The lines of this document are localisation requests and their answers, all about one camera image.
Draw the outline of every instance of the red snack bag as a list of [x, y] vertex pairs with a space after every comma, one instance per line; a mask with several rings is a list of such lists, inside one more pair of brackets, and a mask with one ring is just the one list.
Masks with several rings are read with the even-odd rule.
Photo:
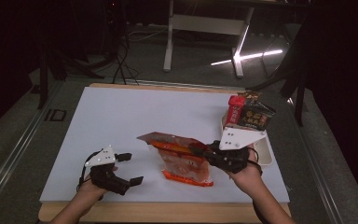
[[223, 126], [264, 131], [275, 110], [261, 103], [260, 93], [247, 91], [233, 95], [228, 100], [228, 111], [223, 117]]
[[167, 179], [202, 187], [213, 185], [209, 162], [195, 156], [188, 148], [190, 144], [207, 148], [200, 141], [166, 133], [149, 133], [138, 139], [157, 149], [164, 164], [161, 172]]

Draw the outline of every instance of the white table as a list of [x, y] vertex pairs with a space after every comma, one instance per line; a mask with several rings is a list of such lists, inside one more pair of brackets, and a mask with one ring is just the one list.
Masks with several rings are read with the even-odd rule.
[[[205, 144], [220, 140], [220, 120], [233, 92], [175, 88], [92, 85], [85, 88], [40, 201], [49, 221], [72, 199], [85, 159], [112, 145], [132, 153], [117, 163], [124, 179], [144, 176], [125, 196], [105, 194], [83, 221], [96, 222], [247, 222], [258, 221], [252, 200], [221, 170], [211, 167], [213, 187], [195, 187], [165, 179], [159, 157], [136, 137], [152, 132], [192, 137]], [[263, 179], [288, 212], [289, 198], [273, 158]]]
[[249, 29], [249, 24], [254, 10], [255, 10], [254, 7], [250, 7], [248, 9], [248, 13], [244, 21], [188, 16], [188, 15], [174, 14], [173, 0], [170, 0], [170, 12], [169, 12], [169, 19], [168, 19], [168, 43], [165, 51], [163, 70], [165, 72], [171, 71], [173, 30], [175, 29], [175, 30], [198, 31], [198, 32], [225, 34], [225, 35], [237, 35], [239, 37], [237, 46], [232, 50], [233, 52], [232, 62], [237, 77], [243, 78], [240, 53], [241, 53], [243, 42], [245, 40], [246, 34]]

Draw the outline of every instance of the desk leg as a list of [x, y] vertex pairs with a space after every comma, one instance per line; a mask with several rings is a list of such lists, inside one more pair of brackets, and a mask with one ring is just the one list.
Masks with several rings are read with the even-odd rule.
[[168, 43], [165, 50], [164, 72], [171, 71], [172, 62], [172, 32], [173, 32], [173, 0], [170, 1], [170, 17], [168, 18]]
[[245, 24], [243, 25], [240, 38], [238, 39], [237, 47], [232, 50], [233, 51], [232, 62], [234, 65], [234, 70], [235, 70], [235, 74], [237, 75], [237, 78], [243, 78], [240, 54], [241, 54], [243, 42], [245, 41], [246, 34], [248, 33], [249, 25], [250, 25], [254, 10], [255, 10], [254, 7], [249, 8], [248, 14], [246, 15]]

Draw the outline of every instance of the black cable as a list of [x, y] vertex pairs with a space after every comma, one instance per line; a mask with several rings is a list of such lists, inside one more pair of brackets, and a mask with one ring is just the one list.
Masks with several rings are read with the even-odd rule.
[[[103, 150], [103, 149], [101, 149], [101, 150], [99, 150], [99, 151], [96, 151], [96, 152], [93, 152], [91, 155], [89, 155], [89, 157], [86, 159], [86, 161], [85, 161], [84, 163], [86, 163], [86, 162], [88, 162], [89, 160], [91, 160], [91, 158], [92, 158], [93, 156], [97, 155], [97, 154], [100, 153], [100, 151], [102, 151], [102, 150]], [[86, 166], [83, 165], [82, 172], [81, 172], [81, 176], [79, 177], [79, 184], [78, 184], [77, 187], [76, 187], [76, 191], [79, 190], [80, 186], [81, 186], [84, 182], [89, 181], [89, 179], [84, 180], [84, 174], [85, 174], [85, 173], [86, 173]]]
[[[104, 24], [103, 25], [108, 25], [108, 20], [107, 20], [107, 13], [106, 11], [108, 10], [106, 8], [106, 5], [104, 4], [104, 2], [102, 1], [102, 8], [103, 8], [103, 22]], [[102, 54], [102, 49], [103, 49], [103, 45], [105, 43], [105, 38], [106, 37], [106, 31], [105, 29], [103, 29], [103, 39], [102, 39], [102, 43], [101, 43], [101, 47], [100, 47], [100, 54]], [[112, 36], [111, 38], [111, 44], [114, 45], [114, 37]], [[110, 63], [112, 63], [112, 61], [117, 57], [117, 55], [114, 53], [114, 52], [108, 52], [105, 56], [105, 59], [103, 59], [102, 61], [100, 62], [97, 62], [97, 63], [89, 63], [89, 64], [83, 64], [83, 63], [80, 63], [81, 66], [89, 69], [89, 70], [93, 70], [93, 69], [97, 69], [97, 68], [101, 68], [103, 66], [106, 66]], [[75, 68], [78, 68], [76, 65], [73, 65], [72, 63], [65, 63], [66, 65], [68, 66], [72, 66], [72, 67], [75, 67]]]
[[152, 33], [151, 35], [147, 35], [145, 37], [142, 37], [142, 38], [139, 38], [139, 39], [130, 39], [131, 42], [138, 42], [138, 41], [142, 41], [142, 40], [145, 40], [151, 36], [154, 36], [154, 35], [159, 35], [159, 34], [162, 34], [164, 33], [165, 31], [168, 31], [167, 29], [163, 29], [163, 30], [160, 30], [160, 31], [156, 31], [156, 32], [132, 32], [130, 33], [129, 35], [133, 35], [133, 34], [150, 34]]
[[252, 165], [254, 165], [257, 168], [257, 170], [260, 172], [260, 175], [262, 175], [263, 170], [261, 169], [261, 166], [258, 164], [258, 152], [252, 147], [247, 147], [247, 148], [251, 149], [255, 153], [255, 160], [256, 160], [256, 161], [248, 160], [247, 162], [251, 163]]
[[100, 70], [95, 71], [95, 73], [99, 73], [102, 72], [110, 67], [112, 67], [112, 65], [115, 64], [114, 62], [111, 62], [109, 65], [107, 65], [105, 68], [101, 68]]
[[122, 64], [124, 63], [124, 61], [125, 61], [126, 58], [127, 58], [128, 50], [127, 50], [127, 48], [124, 46], [124, 44], [120, 43], [120, 45], [122, 45], [122, 46], [124, 47], [125, 54], [124, 54], [124, 57], [123, 57], [123, 59], [122, 59], [121, 61], [120, 61], [120, 60], [118, 59], [118, 57], [117, 57], [118, 68], [117, 68], [115, 74], [113, 75], [112, 84], [115, 84], [115, 80], [116, 80], [117, 73], [118, 73], [118, 71], [120, 71], [121, 77], [123, 78], [123, 81], [124, 81], [124, 85], [127, 85], [126, 78], [124, 78], [124, 74], [123, 74]]
[[94, 77], [94, 78], [103, 78], [93, 72], [91, 72], [87, 67], [85, 67], [83, 64], [78, 63], [76, 60], [68, 57], [58, 49], [52, 48], [51, 53], [53, 53], [54, 56], [57, 56], [62, 61], [66, 61], [68, 64], [73, 66], [75, 69], [77, 69], [79, 72], [85, 74], [88, 77]]
[[[132, 67], [128, 66], [125, 61], [124, 61], [123, 63], [124, 63], [124, 65], [125, 65], [125, 67], [127, 68], [128, 72], [130, 73], [131, 78], [135, 79], [136, 77], [138, 77], [138, 75], [140, 74], [140, 72], [139, 72], [138, 70], [136, 70], [135, 68], [132, 68]], [[108, 68], [111, 67], [113, 64], [115, 64], [115, 63], [109, 64], [109, 65], [106, 66], [105, 68], [96, 71], [96, 73], [101, 72], [101, 71], [103, 71], [103, 70], [105, 70], [105, 69], [108, 69]]]
[[[131, 77], [131, 78], [136, 82], [136, 84], [139, 86], [139, 83], [138, 83], [138, 81], [136, 80], [136, 77], [138, 77], [139, 72], [138, 72], [136, 69], [129, 67], [124, 59], [123, 59], [122, 62], [124, 63], [125, 67], [127, 68], [127, 71], [130, 73], [130, 77]], [[134, 76], [134, 75], [132, 74], [132, 72], [131, 72], [130, 69], [132, 69], [132, 70], [134, 70], [134, 71], [136, 72], [136, 76]]]

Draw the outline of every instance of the cable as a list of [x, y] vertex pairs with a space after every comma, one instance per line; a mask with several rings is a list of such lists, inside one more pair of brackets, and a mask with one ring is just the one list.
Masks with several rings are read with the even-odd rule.
[[128, 35], [135, 35], [135, 34], [153, 34], [155, 31], [133, 31], [129, 33]]
[[[101, 3], [102, 3], [102, 9], [103, 9], [103, 22], [104, 22], [103, 25], [109, 25], [110, 21], [108, 21], [108, 17], [107, 17], [107, 12], [108, 12], [109, 9], [106, 7], [106, 5], [105, 5], [105, 3], [103, 1], [101, 1]], [[106, 40], [106, 30], [105, 30], [105, 28], [103, 28], [102, 43], [101, 43], [100, 50], [99, 50], [101, 55], [102, 55], [105, 40]], [[112, 38], [111, 38], [112, 43], [111, 44], [113, 46], [115, 45], [114, 40], [115, 40], [115, 37], [112, 35]], [[83, 67], [89, 69], [89, 70], [92, 70], [92, 69], [101, 68], [103, 66], [106, 66], [106, 65], [110, 64], [116, 57], [117, 57], [117, 55], [114, 52], [108, 52], [106, 54], [106, 56], [105, 56], [105, 59], [100, 61], [100, 62], [97, 62], [97, 63], [79, 63], [79, 64], [82, 65]], [[66, 62], [64, 62], [64, 63], [66, 65], [68, 65], [68, 66], [74, 67], [70, 63], [66, 63]]]
[[192, 15], [194, 15], [194, 12], [195, 12], [195, 10], [196, 10], [196, 7], [197, 7], [197, 3], [198, 3], [199, 1], [191, 1], [191, 3], [189, 4], [189, 6], [188, 6], [188, 8], [185, 10], [185, 12], [183, 13], [184, 15], [193, 7], [193, 5], [194, 5], [194, 9], [193, 9], [193, 13], [192, 13]]
[[[103, 149], [99, 150], [99, 151], [96, 151], [96, 152], [93, 152], [91, 155], [89, 155], [89, 157], [86, 159], [86, 162], [88, 162], [89, 160], [91, 160], [91, 158], [95, 155], [97, 155], [100, 151], [102, 151]], [[82, 168], [82, 171], [81, 171], [81, 176], [79, 177], [79, 184], [77, 185], [76, 187], [76, 191], [78, 191], [80, 189], [80, 186], [86, 182], [86, 181], [89, 181], [90, 179], [87, 179], [87, 180], [84, 180], [84, 174], [86, 173], [86, 166], [83, 165], [83, 168]]]
[[[147, 35], [147, 36], [145, 36], [143, 38], [140, 38], [140, 39], [136, 39], [136, 40], [130, 39], [130, 41], [132, 41], [132, 42], [142, 41], [142, 40], [145, 40], [145, 39], [147, 39], [147, 38], [149, 38], [149, 37], [151, 37], [153, 35], [158, 35], [158, 34], [164, 32], [164, 31], [168, 31], [168, 29], [163, 29], [163, 30], [157, 31], [157, 32], [153, 33], [152, 35]], [[137, 33], [145, 33], [145, 32], [132, 32], [129, 35], [133, 35], [133, 34], [137, 34]]]
[[199, 1], [196, 1], [194, 3], [194, 8], [193, 8], [193, 12], [191, 13], [192, 16], [194, 16], [194, 14], [196, 13], [196, 9], [197, 9], [197, 5], [199, 4]]
[[247, 147], [247, 148], [251, 149], [255, 153], [255, 160], [258, 162], [258, 152], [252, 147]]
[[[137, 70], [135, 70], [135, 69], [130, 68], [129, 66], [127, 66], [127, 63], [126, 63], [125, 61], [123, 61], [123, 63], [124, 63], [124, 65], [125, 65], [125, 67], [127, 68], [127, 71], [130, 73], [131, 79], [133, 79], [133, 80], [136, 82], [136, 84], [139, 86], [139, 83], [138, 83], [138, 81], [136, 80], [136, 77], [139, 75], [139, 72], [138, 72]], [[135, 76], [133, 76], [130, 69], [134, 70], [137, 74], [136, 74]]]
[[102, 72], [103, 70], [106, 70], [106, 69], [108, 69], [108, 68], [112, 67], [112, 65], [113, 65], [113, 64], [115, 64], [115, 63], [114, 63], [114, 62], [111, 62], [111, 63], [110, 63], [110, 64], [108, 64], [105, 68], [101, 68], [100, 70], [95, 71], [95, 73]]
[[122, 59], [121, 61], [120, 61], [120, 60], [118, 59], [118, 57], [117, 57], [118, 68], [117, 68], [115, 74], [113, 75], [112, 84], [115, 84], [115, 80], [116, 80], [117, 73], [118, 73], [118, 71], [120, 71], [121, 77], [123, 78], [123, 81], [124, 81], [124, 85], [127, 85], [126, 78], [124, 78], [124, 74], [123, 74], [123, 68], [122, 68], [121, 66], [122, 66], [122, 64], [124, 63], [124, 61], [125, 61], [126, 58], [127, 58], [127, 52], [128, 52], [128, 50], [127, 50], [127, 48], [126, 48], [122, 43], [120, 43], [120, 45], [122, 45], [122, 46], [124, 47], [124, 49], [125, 49], [125, 54], [124, 54], [124, 57], [123, 57], [123, 59]]

